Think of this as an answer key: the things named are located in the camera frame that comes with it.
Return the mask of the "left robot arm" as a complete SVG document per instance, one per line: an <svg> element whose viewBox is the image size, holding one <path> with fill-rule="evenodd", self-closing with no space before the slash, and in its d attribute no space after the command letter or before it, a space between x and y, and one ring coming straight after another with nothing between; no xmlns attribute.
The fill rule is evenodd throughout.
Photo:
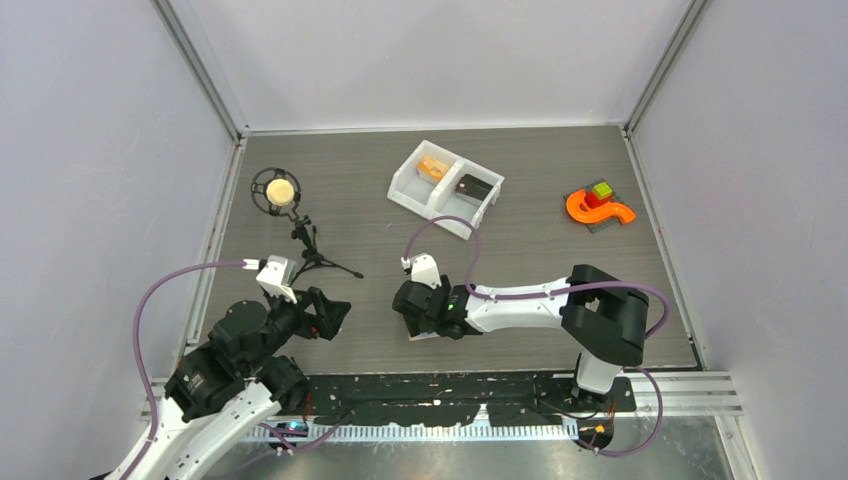
<svg viewBox="0 0 848 480"><path fill-rule="evenodd" d="M333 339L351 310L317 287L231 305L183 357L151 424L109 479L200 479L254 427L306 409L309 381L279 353L294 336Z"/></svg>

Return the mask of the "beige card holder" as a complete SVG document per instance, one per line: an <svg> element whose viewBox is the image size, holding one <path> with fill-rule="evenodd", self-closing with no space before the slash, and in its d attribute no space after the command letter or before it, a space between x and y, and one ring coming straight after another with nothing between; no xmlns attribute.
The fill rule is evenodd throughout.
<svg viewBox="0 0 848 480"><path fill-rule="evenodd" d="M428 339L437 339L440 338L440 335L436 332L420 332L418 334L409 334L408 339L410 341L423 341Z"/></svg>

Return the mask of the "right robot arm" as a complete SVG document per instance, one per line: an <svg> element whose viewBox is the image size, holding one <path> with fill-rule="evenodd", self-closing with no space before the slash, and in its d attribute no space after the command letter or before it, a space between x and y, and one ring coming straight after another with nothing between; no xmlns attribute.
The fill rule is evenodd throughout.
<svg viewBox="0 0 848 480"><path fill-rule="evenodd" d="M566 332L582 348L571 397L589 411L610 398L623 369L642 365L648 336L647 295L591 265L577 265L569 276L551 282L517 287L453 286L445 275L412 270L392 308L413 339L459 340L518 328Z"/></svg>

